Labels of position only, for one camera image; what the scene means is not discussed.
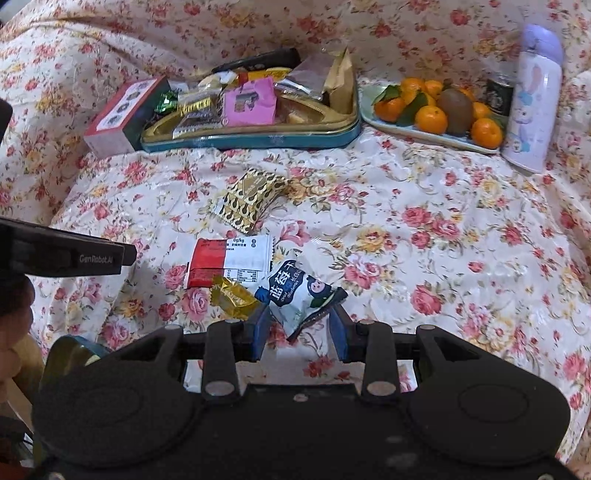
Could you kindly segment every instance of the white thermos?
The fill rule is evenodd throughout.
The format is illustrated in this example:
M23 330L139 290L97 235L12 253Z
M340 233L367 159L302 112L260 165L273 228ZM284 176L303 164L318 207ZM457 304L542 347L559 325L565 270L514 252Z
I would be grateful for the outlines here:
M525 26L502 155L534 173L544 170L556 120L563 56L554 33L539 25Z

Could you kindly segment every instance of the light blue plate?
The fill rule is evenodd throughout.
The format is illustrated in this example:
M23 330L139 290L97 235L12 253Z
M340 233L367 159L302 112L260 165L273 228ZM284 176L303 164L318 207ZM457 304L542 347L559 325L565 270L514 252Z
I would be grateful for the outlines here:
M372 127L393 135L402 135L404 137L413 137L419 140L445 145L446 147L457 148L458 150L469 150L486 155L493 155L499 153L499 149L489 150L488 148L479 147L468 137L453 137L451 135L443 134L428 134L421 132L414 127L399 127L398 125L384 122L374 115L374 107L372 102L374 99L384 91L385 85L366 85L361 89L361 97L359 100L359 110L361 117Z

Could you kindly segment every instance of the pink wrapper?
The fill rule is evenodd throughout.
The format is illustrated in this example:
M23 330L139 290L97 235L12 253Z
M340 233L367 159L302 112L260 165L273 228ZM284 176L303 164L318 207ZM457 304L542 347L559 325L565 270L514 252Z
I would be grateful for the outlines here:
M229 127L271 125L275 122L276 105L272 77L246 82L224 93L224 123Z

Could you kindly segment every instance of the finger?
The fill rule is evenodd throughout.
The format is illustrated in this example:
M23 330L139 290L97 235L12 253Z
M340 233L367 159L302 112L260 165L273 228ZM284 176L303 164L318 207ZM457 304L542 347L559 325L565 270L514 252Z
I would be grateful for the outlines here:
M15 346L28 333L32 323L33 312L29 307L0 317L0 352Z
M0 381L16 377L21 365L21 359L14 350L0 352Z
M31 306L34 300L35 288L28 277L0 271L0 317Z

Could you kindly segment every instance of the kiwi fruit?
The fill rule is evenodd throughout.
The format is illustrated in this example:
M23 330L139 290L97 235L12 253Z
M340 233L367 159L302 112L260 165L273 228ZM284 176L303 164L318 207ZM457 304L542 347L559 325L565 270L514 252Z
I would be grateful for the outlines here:
M453 86L446 84L437 100L437 106L447 115L447 132L462 137L473 123L472 101Z

